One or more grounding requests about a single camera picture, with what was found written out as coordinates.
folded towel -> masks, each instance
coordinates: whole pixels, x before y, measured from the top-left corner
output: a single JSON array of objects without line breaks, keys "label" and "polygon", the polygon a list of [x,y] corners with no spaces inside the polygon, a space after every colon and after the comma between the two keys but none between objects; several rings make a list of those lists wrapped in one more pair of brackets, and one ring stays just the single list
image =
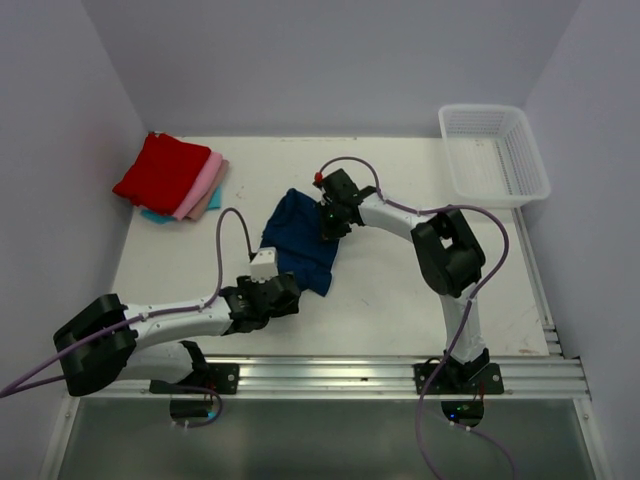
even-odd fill
[{"label": "folded towel", "polygon": [[204,167],[211,149],[150,133],[113,193],[160,215],[172,215]]},{"label": "folded towel", "polygon": [[[209,199],[209,204],[206,207],[206,210],[216,210],[220,208],[222,204],[222,188],[216,188],[216,191],[213,192],[213,195]],[[142,210],[140,212],[144,218],[151,220],[153,223],[157,223],[158,225],[164,225],[165,223],[175,222],[176,219],[171,215],[158,215],[156,212],[152,212],[151,210]]]},{"label": "folded towel", "polygon": [[220,168],[218,169],[218,173],[216,174],[216,178],[213,179],[213,183],[209,187],[209,191],[202,197],[198,203],[191,209],[189,213],[187,213],[187,218],[191,220],[197,221],[200,220],[200,217],[204,215],[204,212],[207,210],[211,210],[211,202],[213,197],[217,196],[217,207],[220,208],[220,189],[218,188],[222,184],[222,180],[224,180],[225,175],[227,174],[227,170],[229,169],[229,161],[222,160],[220,164]]},{"label": "folded towel", "polygon": [[287,192],[262,232],[260,247],[275,247],[278,271],[293,272],[300,290],[325,296],[331,285],[331,267],[338,240],[322,240],[316,202],[304,193]]},{"label": "folded towel", "polygon": [[218,170],[220,170],[220,164],[222,163],[222,155],[218,152],[211,152],[209,155],[209,159],[200,170],[200,173],[196,177],[196,180],[193,182],[189,193],[184,197],[180,206],[173,212],[171,215],[176,220],[182,220],[189,212],[196,206],[202,197],[204,197],[213,180],[216,178],[218,174]]}]

blue cloth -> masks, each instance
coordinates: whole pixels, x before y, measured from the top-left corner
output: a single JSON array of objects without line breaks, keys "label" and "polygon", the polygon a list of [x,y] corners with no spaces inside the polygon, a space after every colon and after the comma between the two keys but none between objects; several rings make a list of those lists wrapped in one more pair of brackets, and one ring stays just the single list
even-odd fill
[{"label": "blue cloth", "polygon": [[262,232],[260,247],[278,251],[278,271],[293,272],[300,290],[323,297],[331,285],[338,240],[322,240],[316,202],[295,189],[287,192]]},{"label": "blue cloth", "polygon": [[[207,206],[207,210],[216,210],[220,208],[222,205],[222,192],[221,188],[216,188],[215,192],[211,196],[211,200],[209,200],[209,205]],[[175,222],[176,219],[170,215],[160,215],[151,210],[142,210],[140,212],[144,218],[151,220],[153,223],[157,223],[158,225],[164,225],[165,223]]]}]

red towel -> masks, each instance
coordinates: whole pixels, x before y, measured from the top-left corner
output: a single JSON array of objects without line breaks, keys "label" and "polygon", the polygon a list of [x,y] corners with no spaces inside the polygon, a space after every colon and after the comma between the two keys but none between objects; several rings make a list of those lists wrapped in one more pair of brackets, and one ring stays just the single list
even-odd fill
[{"label": "red towel", "polygon": [[160,215],[172,215],[211,154],[201,145],[150,133],[136,162],[113,193]]}]

tan cloth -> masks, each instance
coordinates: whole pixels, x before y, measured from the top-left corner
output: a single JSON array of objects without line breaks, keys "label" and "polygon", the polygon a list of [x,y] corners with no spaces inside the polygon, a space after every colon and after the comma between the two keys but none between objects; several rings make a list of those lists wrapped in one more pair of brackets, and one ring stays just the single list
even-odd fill
[{"label": "tan cloth", "polygon": [[227,170],[229,170],[229,160],[223,159],[222,163],[220,164],[220,168],[218,169],[218,173],[213,179],[213,183],[209,187],[209,190],[207,190],[207,193],[204,194],[204,197],[198,200],[198,203],[196,203],[195,206],[189,211],[189,213],[187,213],[187,218],[190,218],[193,221],[200,220],[200,217],[202,217],[202,215],[204,215],[204,212],[207,211],[207,207],[209,206],[209,202],[211,201],[211,197],[213,197],[216,188],[218,188],[222,183],[222,180],[224,180],[224,177],[227,174]]}]

glass panel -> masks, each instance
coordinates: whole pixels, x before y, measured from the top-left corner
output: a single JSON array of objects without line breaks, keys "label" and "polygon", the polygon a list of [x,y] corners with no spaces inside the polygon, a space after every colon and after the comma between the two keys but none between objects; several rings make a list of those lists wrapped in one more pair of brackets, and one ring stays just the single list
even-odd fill
[{"label": "glass panel", "polygon": [[[213,425],[170,427],[166,399],[83,399],[60,479],[425,479],[415,401],[228,399]],[[428,450],[451,479],[510,478],[493,445],[426,407]],[[480,426],[520,479],[594,478],[571,401],[486,402]]]}]

